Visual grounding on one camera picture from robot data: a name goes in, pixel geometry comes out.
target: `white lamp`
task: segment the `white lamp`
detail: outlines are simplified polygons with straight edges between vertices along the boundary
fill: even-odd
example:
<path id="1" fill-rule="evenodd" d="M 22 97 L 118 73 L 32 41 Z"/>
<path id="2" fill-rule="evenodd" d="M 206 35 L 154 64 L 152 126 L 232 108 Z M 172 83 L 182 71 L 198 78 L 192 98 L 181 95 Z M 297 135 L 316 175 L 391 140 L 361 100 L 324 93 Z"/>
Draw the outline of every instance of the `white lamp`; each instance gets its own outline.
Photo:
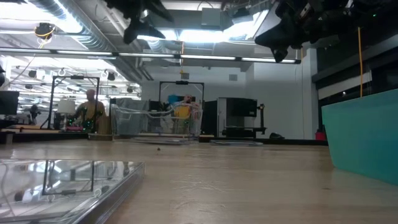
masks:
<path id="1" fill-rule="evenodd" d="M 75 102 L 71 100 L 61 100 L 58 103 L 58 113 L 64 114 L 65 119 L 63 120 L 63 130 L 67 130 L 67 114 L 74 114 L 75 110 Z"/>

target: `blue object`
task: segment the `blue object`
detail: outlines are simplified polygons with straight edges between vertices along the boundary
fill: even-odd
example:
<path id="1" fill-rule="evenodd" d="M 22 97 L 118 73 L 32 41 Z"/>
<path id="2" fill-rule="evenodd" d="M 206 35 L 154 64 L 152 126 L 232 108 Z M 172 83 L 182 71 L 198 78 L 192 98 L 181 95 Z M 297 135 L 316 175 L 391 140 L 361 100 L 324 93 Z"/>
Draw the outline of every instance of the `blue object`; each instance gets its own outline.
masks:
<path id="1" fill-rule="evenodd" d="M 178 96 L 177 95 L 169 95 L 169 97 L 167 98 L 167 101 L 170 104 L 174 104 L 178 101 Z"/>
<path id="2" fill-rule="evenodd" d="M 398 90 L 322 107 L 335 167 L 398 185 Z"/>

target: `wooden table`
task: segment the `wooden table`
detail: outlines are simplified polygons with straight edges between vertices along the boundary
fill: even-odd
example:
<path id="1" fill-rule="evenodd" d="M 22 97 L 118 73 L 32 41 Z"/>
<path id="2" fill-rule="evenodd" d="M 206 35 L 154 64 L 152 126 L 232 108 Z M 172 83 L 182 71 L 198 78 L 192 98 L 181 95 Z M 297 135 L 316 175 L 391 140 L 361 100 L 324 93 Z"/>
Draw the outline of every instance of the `wooden table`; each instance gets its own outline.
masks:
<path id="1" fill-rule="evenodd" d="M 80 140 L 14 144 L 0 156 L 146 162 L 144 183 L 112 224 L 398 221 L 398 187 L 334 169 L 327 147 Z"/>

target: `teal bin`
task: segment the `teal bin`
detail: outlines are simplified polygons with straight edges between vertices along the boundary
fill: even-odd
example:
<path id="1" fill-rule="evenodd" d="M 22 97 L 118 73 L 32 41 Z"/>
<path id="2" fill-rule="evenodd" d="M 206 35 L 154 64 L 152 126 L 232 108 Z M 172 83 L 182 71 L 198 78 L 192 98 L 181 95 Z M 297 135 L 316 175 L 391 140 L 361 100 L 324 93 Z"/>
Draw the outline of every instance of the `teal bin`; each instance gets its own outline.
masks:
<path id="1" fill-rule="evenodd" d="M 335 167 L 398 185 L 398 90 L 322 107 Z"/>

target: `ventilation vent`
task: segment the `ventilation vent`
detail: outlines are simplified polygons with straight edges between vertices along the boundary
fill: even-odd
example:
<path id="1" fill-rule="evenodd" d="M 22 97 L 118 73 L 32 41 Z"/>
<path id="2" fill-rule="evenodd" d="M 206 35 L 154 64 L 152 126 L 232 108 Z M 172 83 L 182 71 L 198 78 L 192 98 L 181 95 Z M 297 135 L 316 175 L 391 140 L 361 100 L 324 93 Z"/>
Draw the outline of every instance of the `ventilation vent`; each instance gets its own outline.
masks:
<path id="1" fill-rule="evenodd" d="M 181 73 L 181 79 L 182 80 L 188 80 L 189 79 L 189 73 Z"/>
<path id="2" fill-rule="evenodd" d="M 230 75 L 229 75 L 229 80 L 230 80 L 230 81 L 237 81 L 237 80 L 238 80 L 238 75 L 236 75 L 236 74 L 230 74 Z"/>

